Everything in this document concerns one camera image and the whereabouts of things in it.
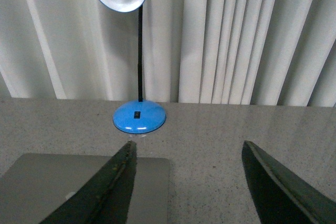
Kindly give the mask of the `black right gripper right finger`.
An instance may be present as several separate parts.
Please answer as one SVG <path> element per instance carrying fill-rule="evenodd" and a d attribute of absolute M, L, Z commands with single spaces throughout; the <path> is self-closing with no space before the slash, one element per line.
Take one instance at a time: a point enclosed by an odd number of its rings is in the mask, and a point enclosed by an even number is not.
<path fill-rule="evenodd" d="M 329 199 L 251 141 L 242 161 L 261 223 L 335 223 Z"/>

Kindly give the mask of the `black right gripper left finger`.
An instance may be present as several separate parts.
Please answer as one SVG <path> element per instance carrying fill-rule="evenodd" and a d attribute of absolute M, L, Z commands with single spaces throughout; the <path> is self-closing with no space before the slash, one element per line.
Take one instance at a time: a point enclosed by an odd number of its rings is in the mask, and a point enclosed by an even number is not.
<path fill-rule="evenodd" d="M 137 171 L 128 141 L 70 199 L 41 223 L 126 223 Z"/>

